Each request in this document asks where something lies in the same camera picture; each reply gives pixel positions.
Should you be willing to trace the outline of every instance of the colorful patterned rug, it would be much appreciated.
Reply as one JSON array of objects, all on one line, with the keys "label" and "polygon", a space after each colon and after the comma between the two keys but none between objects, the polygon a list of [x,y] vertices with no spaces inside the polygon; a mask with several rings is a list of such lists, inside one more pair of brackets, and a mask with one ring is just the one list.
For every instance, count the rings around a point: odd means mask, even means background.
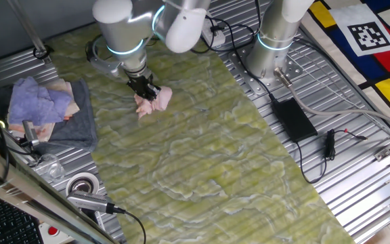
[{"label": "colorful patterned rug", "polygon": [[302,23],[375,105],[390,116],[390,51],[358,57],[329,12],[363,3],[390,34],[390,0],[317,0]]}]

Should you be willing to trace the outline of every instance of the blue rectangle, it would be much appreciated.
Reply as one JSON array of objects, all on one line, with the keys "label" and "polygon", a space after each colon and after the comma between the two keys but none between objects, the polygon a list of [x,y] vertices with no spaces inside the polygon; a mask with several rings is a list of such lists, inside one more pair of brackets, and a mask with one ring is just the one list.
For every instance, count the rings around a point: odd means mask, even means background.
[{"label": "blue rectangle", "polygon": [[349,58],[353,65],[357,66],[356,68],[365,76],[365,78],[378,79],[385,75],[384,70],[376,63],[372,58],[372,55],[356,56],[339,28],[330,31],[329,35],[337,47]]},{"label": "blue rectangle", "polygon": [[365,0],[365,3],[376,13],[390,7],[390,0]]}]

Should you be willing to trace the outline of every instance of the black keyboard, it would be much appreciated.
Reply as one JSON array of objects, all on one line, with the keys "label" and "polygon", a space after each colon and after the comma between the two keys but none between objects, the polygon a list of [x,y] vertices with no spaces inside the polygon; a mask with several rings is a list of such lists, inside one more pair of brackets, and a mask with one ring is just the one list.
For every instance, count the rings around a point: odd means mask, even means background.
[{"label": "black keyboard", "polygon": [[0,199],[0,244],[40,243],[38,220]]}]

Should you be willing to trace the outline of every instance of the pink cloth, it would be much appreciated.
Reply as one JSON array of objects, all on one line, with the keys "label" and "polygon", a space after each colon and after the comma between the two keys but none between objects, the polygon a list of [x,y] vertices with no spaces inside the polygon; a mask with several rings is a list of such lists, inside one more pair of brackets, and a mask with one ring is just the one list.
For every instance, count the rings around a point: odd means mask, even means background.
[{"label": "pink cloth", "polygon": [[164,111],[167,109],[168,102],[173,95],[173,91],[169,87],[162,86],[160,88],[161,91],[153,102],[135,94],[135,102],[138,105],[138,109],[136,110],[138,113],[138,119],[141,119],[144,115],[151,114],[154,110]]}]

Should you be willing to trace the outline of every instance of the gray cable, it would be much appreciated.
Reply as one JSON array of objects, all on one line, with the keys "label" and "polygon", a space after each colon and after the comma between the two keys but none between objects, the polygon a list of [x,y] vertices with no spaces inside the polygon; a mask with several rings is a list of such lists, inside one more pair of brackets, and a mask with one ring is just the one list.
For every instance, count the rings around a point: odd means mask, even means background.
[{"label": "gray cable", "polygon": [[315,115],[324,115],[324,116],[333,116],[333,115],[343,115],[343,114],[349,114],[349,113],[363,113],[363,114],[369,114],[369,115],[374,115],[374,116],[377,116],[379,118],[382,118],[388,122],[390,122],[390,117],[386,116],[386,115],[382,115],[378,112],[374,112],[374,111],[371,111],[371,110],[365,110],[365,109],[349,109],[349,110],[340,110],[340,111],[331,111],[331,112],[322,112],[322,111],[316,111],[308,106],[306,106],[302,100],[298,97],[295,89],[293,88],[293,86],[290,86],[289,87],[289,90],[292,94],[292,96],[295,97],[297,103],[299,103],[303,109],[305,109],[306,111],[310,112],[310,113],[313,113]]}]

